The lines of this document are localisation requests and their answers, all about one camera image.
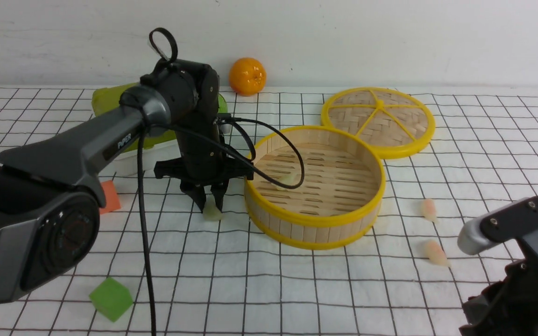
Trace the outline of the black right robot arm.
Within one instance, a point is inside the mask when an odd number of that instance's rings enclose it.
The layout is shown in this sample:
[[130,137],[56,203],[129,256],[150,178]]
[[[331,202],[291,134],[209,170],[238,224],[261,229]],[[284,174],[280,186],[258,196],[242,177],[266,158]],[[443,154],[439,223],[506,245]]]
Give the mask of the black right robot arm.
[[538,196],[523,198],[474,218],[458,236],[459,249],[476,255],[515,240],[524,258],[506,277],[462,304],[463,336],[538,336]]

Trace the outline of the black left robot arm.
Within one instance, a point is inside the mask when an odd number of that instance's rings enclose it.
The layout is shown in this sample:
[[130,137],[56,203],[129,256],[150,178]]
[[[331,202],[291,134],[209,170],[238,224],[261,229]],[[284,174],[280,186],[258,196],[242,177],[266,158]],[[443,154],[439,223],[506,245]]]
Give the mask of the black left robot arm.
[[122,92],[118,107],[41,142],[0,152],[0,304],[76,266],[99,232],[106,196],[99,173],[142,135],[177,127],[181,156],[155,165],[203,209],[233,178],[253,174],[219,145],[219,75],[209,65],[159,61]]

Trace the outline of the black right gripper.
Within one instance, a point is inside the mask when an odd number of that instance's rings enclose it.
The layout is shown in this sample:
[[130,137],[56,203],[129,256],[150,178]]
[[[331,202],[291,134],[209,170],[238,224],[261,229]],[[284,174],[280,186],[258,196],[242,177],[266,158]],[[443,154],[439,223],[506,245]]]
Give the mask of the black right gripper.
[[462,336],[538,336],[538,258],[505,267],[506,277],[462,304]]

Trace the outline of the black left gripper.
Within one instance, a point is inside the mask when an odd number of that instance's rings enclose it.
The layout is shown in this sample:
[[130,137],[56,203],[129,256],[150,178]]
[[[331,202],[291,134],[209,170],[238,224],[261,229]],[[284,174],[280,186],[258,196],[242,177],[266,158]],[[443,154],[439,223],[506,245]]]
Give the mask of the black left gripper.
[[205,187],[211,186],[216,208],[222,212],[230,180],[254,177],[252,162],[225,143],[216,121],[166,123],[160,127],[175,133],[180,156],[156,162],[155,177],[178,180],[182,193],[193,200],[200,212],[206,204]]

